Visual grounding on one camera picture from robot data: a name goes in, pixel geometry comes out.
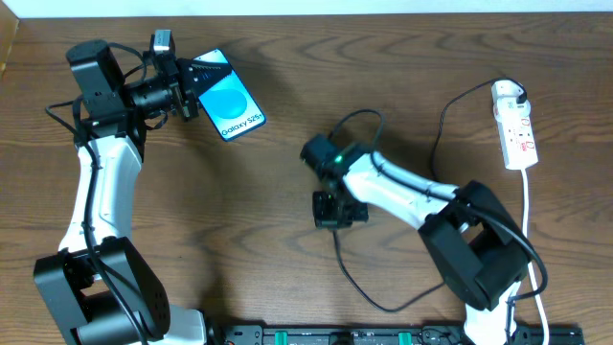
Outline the blue Galaxy smartphone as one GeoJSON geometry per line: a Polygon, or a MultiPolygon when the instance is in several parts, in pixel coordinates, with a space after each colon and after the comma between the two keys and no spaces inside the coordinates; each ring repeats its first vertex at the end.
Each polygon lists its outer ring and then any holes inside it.
{"type": "Polygon", "coordinates": [[[266,117],[235,70],[199,96],[223,141],[232,141],[262,127],[266,117]]]}

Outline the white power strip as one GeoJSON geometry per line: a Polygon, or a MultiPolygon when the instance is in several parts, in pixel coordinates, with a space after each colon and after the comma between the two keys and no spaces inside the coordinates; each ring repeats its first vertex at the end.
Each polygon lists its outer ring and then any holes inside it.
{"type": "Polygon", "coordinates": [[[526,170],[538,162],[536,144],[530,115],[497,122],[505,168],[512,171],[526,170]]]}

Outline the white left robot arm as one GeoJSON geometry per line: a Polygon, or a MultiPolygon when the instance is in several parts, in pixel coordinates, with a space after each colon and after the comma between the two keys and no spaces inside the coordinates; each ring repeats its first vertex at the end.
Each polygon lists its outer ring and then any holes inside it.
{"type": "Polygon", "coordinates": [[[132,243],[133,199],[148,133],[171,114],[195,118],[199,97],[232,68],[177,57],[170,32],[160,30],[138,56],[136,81],[116,49],[96,39],[67,52],[80,89],[67,124],[79,187],[66,234],[56,254],[35,263],[34,283],[69,344],[204,344],[204,314],[171,304],[132,243]]]}

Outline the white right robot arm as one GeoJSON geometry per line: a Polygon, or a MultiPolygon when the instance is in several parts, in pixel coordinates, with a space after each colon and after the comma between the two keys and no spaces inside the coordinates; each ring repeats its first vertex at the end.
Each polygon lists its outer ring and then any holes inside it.
{"type": "Polygon", "coordinates": [[[404,221],[465,302],[467,337],[475,344],[511,343],[513,302],[533,252],[488,187],[431,181],[364,145],[340,149],[322,134],[304,144],[300,157],[323,186],[312,198],[317,227],[335,232],[365,222],[369,206],[404,221]]]}

